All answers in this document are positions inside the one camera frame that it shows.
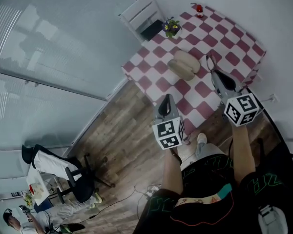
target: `ketchup bottle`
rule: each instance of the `ketchup bottle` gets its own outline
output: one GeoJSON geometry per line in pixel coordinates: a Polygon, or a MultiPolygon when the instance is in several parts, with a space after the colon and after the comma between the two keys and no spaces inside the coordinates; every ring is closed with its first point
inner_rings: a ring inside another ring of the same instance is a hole
{"type": "Polygon", "coordinates": [[[202,5],[200,5],[200,4],[198,4],[197,6],[196,6],[196,16],[198,17],[198,18],[202,18],[203,17],[203,7],[202,7],[202,5]]]}

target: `wooden floor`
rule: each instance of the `wooden floor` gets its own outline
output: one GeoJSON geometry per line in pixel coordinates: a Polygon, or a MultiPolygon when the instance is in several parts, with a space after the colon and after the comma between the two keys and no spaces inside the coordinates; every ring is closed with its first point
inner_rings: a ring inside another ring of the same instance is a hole
{"type": "MultiPolygon", "coordinates": [[[[90,153],[93,164],[99,164],[104,156],[108,158],[98,176],[115,183],[116,187],[110,189],[99,186],[99,194],[104,199],[98,206],[100,210],[131,195],[134,186],[137,191],[145,193],[149,185],[161,184],[164,152],[155,141],[152,121],[152,104],[130,81],[108,104],[73,150],[78,157],[90,153]]],[[[248,125],[248,129],[253,155],[258,164],[259,146],[256,139],[263,138],[265,152],[271,151],[279,143],[279,139],[263,113],[248,125]]],[[[221,111],[218,110],[191,135],[190,145],[178,149],[183,161],[182,168],[195,161],[196,137],[199,132],[207,135],[208,142],[220,145],[221,150],[228,152],[231,139],[223,142],[231,136],[231,127],[222,119],[221,111]]],[[[137,202],[141,196],[141,193],[134,192],[128,199],[84,222],[86,229],[78,233],[132,233],[138,222],[137,202]]],[[[145,203],[143,196],[139,202],[139,212],[145,203]]],[[[84,213],[74,220],[77,222],[90,216],[90,213],[84,213]]]]}

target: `white desk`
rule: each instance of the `white desk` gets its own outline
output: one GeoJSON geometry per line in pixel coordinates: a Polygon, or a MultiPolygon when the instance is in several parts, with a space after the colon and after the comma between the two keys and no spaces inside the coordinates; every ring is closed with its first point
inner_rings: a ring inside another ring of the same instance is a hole
{"type": "Polygon", "coordinates": [[[41,194],[41,197],[35,198],[35,196],[33,195],[33,200],[35,200],[37,205],[40,205],[50,196],[50,192],[47,189],[41,174],[36,169],[34,169],[32,165],[30,165],[26,182],[27,182],[28,188],[30,184],[34,184],[34,183],[40,183],[42,186],[43,192],[41,194]]]}

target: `flower pot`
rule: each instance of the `flower pot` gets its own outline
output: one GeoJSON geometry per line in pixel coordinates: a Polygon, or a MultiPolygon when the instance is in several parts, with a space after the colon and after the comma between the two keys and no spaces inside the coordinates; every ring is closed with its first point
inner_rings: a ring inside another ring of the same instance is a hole
{"type": "Polygon", "coordinates": [[[181,35],[181,31],[182,31],[182,29],[178,30],[178,32],[174,36],[172,36],[172,38],[178,39],[181,35]]]}

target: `small table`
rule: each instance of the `small table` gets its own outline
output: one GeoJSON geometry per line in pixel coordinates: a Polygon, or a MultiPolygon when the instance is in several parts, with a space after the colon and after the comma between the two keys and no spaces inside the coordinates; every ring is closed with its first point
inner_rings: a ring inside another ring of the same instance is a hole
{"type": "Polygon", "coordinates": [[[28,188],[30,184],[34,184],[34,183],[39,183],[42,186],[43,192],[41,197],[35,198],[35,196],[33,195],[33,199],[35,200],[37,205],[42,204],[50,196],[50,192],[47,189],[40,172],[34,169],[32,165],[30,165],[26,182],[28,184],[28,188]]]}
{"type": "Polygon", "coordinates": [[[257,75],[260,60],[266,51],[262,45],[235,22],[210,7],[204,16],[196,16],[195,6],[182,13],[182,32],[178,39],[168,39],[161,31],[147,42],[123,67],[125,75],[152,101],[162,101],[172,94],[183,117],[185,134],[189,136],[220,104],[208,71],[205,54],[212,50],[218,66],[234,75],[244,86],[257,75]],[[167,67],[177,50],[196,57],[201,68],[194,79],[180,79],[167,67]]]}

